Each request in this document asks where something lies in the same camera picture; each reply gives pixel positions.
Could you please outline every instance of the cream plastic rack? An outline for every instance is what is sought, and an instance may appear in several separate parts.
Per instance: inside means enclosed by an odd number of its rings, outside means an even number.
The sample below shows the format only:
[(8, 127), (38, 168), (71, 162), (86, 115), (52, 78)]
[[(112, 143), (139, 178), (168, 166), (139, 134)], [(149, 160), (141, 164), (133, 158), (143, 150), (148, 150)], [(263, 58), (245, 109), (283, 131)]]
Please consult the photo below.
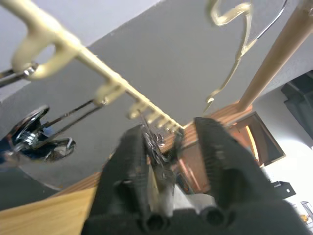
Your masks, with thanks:
[(92, 70), (106, 79), (96, 92), (96, 105), (110, 104), (122, 94), (127, 93), (136, 102), (130, 108), (130, 119), (139, 117), (139, 113), (146, 109), (152, 112), (145, 118), (149, 124), (160, 119), (157, 128), (163, 126), (167, 131), (175, 132), (182, 126), (154, 105), (147, 97), (138, 92), (118, 73), (110, 69), (91, 51), (84, 47), (80, 40), (30, 0), (1, 0), (0, 4), (11, 13), (19, 17), (27, 26), (28, 34), (19, 45), (12, 58), (12, 69), (21, 73), (32, 65), (35, 57), (47, 46), (54, 45), (55, 53), (44, 64), (40, 64), (36, 71), (28, 76), (30, 81), (44, 79), (60, 70), (72, 59), (78, 59)]

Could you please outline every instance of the gray wall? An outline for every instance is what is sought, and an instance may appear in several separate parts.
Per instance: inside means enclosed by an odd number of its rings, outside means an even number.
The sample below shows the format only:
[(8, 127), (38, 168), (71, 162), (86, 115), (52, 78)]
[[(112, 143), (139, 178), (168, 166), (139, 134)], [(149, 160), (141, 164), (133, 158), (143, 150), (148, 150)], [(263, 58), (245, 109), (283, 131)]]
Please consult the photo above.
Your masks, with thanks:
[[(205, 98), (226, 78), (243, 28), (242, 18), (223, 27), (210, 25), (204, 14), (206, 2), (163, 1), (90, 49), (184, 125), (202, 115)], [(222, 12), (240, 2), (223, 1)], [(278, 22), (245, 55), (232, 81), (216, 96), (211, 112), (241, 97), (297, 2), (289, 1)], [(282, 1), (260, 0), (253, 4), (251, 38), (274, 17)], [(267, 91), (312, 69), (312, 39), (289, 60)], [(43, 104), (51, 107), (48, 119), (55, 118), (91, 99), (102, 82), (100, 76), (79, 62), (71, 62), (49, 79), (34, 82), (6, 100), (0, 107), (0, 133), (4, 136), (23, 116)], [(125, 118), (133, 102), (124, 95), (67, 131), (64, 136), (74, 137), (78, 144), (68, 159), (51, 165), (32, 164), (24, 169), (36, 179), (63, 187), (99, 171), (122, 133), (139, 122)]]
[(290, 182), (297, 193), (288, 199), (313, 202), (312, 168), (313, 140), (284, 105), (287, 98), (276, 89), (253, 104), (265, 126), (278, 142), (286, 157), (264, 167), (268, 177), (274, 181)]

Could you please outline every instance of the black object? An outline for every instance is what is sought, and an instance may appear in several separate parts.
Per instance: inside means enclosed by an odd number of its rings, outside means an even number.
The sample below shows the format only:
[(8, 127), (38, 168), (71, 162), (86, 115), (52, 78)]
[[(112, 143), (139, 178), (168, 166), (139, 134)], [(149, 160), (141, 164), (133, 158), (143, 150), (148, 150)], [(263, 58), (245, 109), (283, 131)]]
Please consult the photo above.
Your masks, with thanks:
[(125, 133), (106, 164), (83, 235), (309, 235), (291, 205), (276, 195), (251, 154), (216, 121), (195, 118), (217, 207), (197, 214), (152, 213), (147, 203), (146, 144), (141, 127)]
[(284, 104), (313, 139), (313, 70), (288, 82), (281, 89), (288, 98)]
[(279, 195), (282, 199), (296, 195), (294, 189), (288, 182), (276, 181), (273, 182), (272, 185), (274, 186), (277, 195)]

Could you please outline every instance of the metal rod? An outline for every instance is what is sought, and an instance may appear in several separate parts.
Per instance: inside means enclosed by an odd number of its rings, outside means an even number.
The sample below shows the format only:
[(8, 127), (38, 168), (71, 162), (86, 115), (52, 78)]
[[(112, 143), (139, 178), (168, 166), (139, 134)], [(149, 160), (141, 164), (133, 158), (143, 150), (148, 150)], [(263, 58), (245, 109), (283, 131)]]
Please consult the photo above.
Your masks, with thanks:
[(296, 52), (313, 29), (313, 1), (305, 0), (297, 6), (283, 30), (237, 104), (237, 112), (248, 108), (283, 65)]
[(21, 79), (22, 77), (15, 76), (13, 70), (6, 70), (4, 72), (0, 72), (0, 88), (5, 87), (11, 83), (17, 82)]
[(83, 114), (82, 116), (80, 116), (79, 118), (77, 118), (76, 120), (74, 120), (73, 122), (71, 122), (70, 124), (66, 125), (65, 127), (63, 127), (61, 130), (59, 130), (58, 132), (56, 132), (55, 134), (53, 134), (52, 136), (50, 136), (48, 139), (46, 139), (45, 141), (42, 141), (40, 143), (38, 143), (36, 146), (34, 146), (34, 149), (40, 148), (42, 146), (44, 146), (46, 143), (52, 141), (55, 137), (59, 136), (60, 134), (62, 134), (63, 132), (65, 132), (66, 130), (68, 130), (70, 127), (72, 127), (73, 125), (77, 124), (78, 122), (80, 122), (81, 120), (85, 119), (86, 117), (88, 117), (89, 115), (95, 113), (96, 111), (98, 111), (99, 109), (101, 109), (103, 106), (97, 106), (93, 109), (91, 109), (90, 111), (86, 112), (85, 114)]
[(282, 15), (283, 11), (285, 10), (286, 4), (287, 0), (284, 1), (283, 6), (280, 9), (278, 15), (275, 17), (275, 19), (271, 23), (269, 23), (269, 25), (266, 26), (265, 29), (263, 29), (263, 31), (259, 34), (259, 36), (256, 37), (256, 39), (259, 39), (278, 20), (278, 18)]
[(77, 111), (79, 111), (80, 109), (86, 107), (87, 105), (89, 105), (89, 104), (91, 104), (91, 103), (93, 103), (93, 100), (89, 100), (89, 101), (87, 101), (86, 103), (84, 103), (84, 104), (78, 106), (77, 108), (75, 108), (75, 109), (69, 111), (68, 113), (63, 114), (62, 116), (58, 117), (57, 119), (55, 119), (55, 120), (53, 120), (53, 121), (49, 121), (49, 122), (47, 122), (47, 123), (41, 125), (36, 131), (41, 131), (41, 130), (43, 130), (44, 128), (50, 127), (50, 126), (56, 124), (57, 122), (60, 122), (60, 121), (64, 120), (65, 118), (67, 118), (67, 117), (69, 117), (70, 115), (76, 113)]

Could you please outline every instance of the wire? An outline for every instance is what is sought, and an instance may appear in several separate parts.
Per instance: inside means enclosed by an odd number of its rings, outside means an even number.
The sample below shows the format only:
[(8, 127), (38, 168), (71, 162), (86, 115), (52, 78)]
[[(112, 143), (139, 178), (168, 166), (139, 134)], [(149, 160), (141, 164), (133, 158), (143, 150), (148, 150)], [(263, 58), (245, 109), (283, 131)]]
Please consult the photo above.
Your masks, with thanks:
[(239, 63), (241, 61), (242, 56), (244, 54), (246, 54), (248, 52), (248, 50), (251, 49), (251, 47), (253, 47), (253, 45), (256, 43), (256, 41), (282, 15), (282, 13), (286, 7), (287, 1), (288, 0), (284, 1), (281, 10), (279, 11), (278, 15), (274, 18), (274, 20), (271, 21), (271, 23), (268, 26), (266, 26), (265, 29), (263, 29), (262, 32), (254, 40), (252, 40), (249, 44), (247, 44), (247, 43), (248, 43), (248, 38), (250, 35), (251, 21), (252, 21), (252, 13), (251, 13), (252, 5), (251, 5), (251, 3), (247, 3), (247, 2), (241, 3), (241, 4), (237, 5), (236, 7), (232, 8), (231, 10), (229, 10), (228, 12), (226, 12), (224, 15), (220, 16), (219, 11), (218, 11), (218, 7), (220, 5), (221, 0), (211, 0), (210, 1), (210, 4), (208, 5), (208, 8), (207, 8), (207, 15), (210, 17), (210, 19), (212, 20), (212, 23), (214, 25), (222, 26), (222, 25), (228, 24), (229, 22), (233, 21), (233, 19), (235, 19), (236, 17), (238, 17), (241, 14), (243, 14), (245, 16), (245, 18), (244, 18), (244, 30), (243, 30), (243, 34), (242, 34), (242, 40), (241, 40), (239, 49), (238, 49), (236, 57), (235, 57), (235, 62), (234, 62), (233, 66), (230, 70), (229, 75), (227, 76), (227, 78), (225, 79), (223, 84), (218, 89), (213, 91), (207, 97), (207, 99), (206, 99), (207, 106), (205, 107), (205, 109), (203, 111), (203, 116), (204, 116), (204, 113), (208, 110), (208, 108), (213, 103), (214, 96), (216, 96), (218, 93), (220, 93), (226, 87), (226, 85), (229, 83), (229, 81), (231, 80), (237, 67), (239, 66)]

